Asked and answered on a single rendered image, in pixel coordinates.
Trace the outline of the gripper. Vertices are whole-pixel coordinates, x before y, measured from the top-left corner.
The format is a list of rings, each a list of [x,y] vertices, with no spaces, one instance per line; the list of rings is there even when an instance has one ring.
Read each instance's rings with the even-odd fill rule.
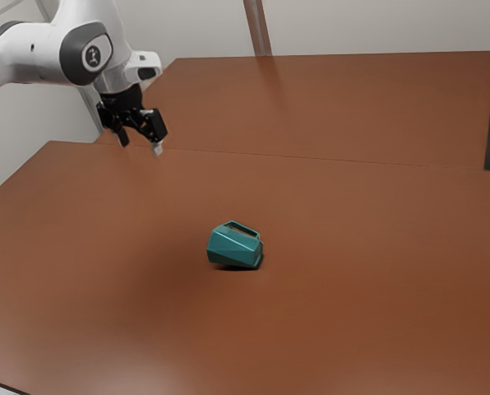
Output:
[[[117,93],[100,93],[96,109],[103,128],[107,128],[120,146],[130,143],[124,126],[136,129],[150,143],[155,156],[163,153],[163,140],[168,129],[158,109],[145,109],[140,85],[132,85]]]

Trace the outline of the teal faceted mug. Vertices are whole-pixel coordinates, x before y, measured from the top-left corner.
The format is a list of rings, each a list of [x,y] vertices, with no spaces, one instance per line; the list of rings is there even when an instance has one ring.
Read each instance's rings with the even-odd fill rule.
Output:
[[[263,242],[256,230],[228,221],[211,231],[206,254],[210,263],[258,269],[263,256]]]

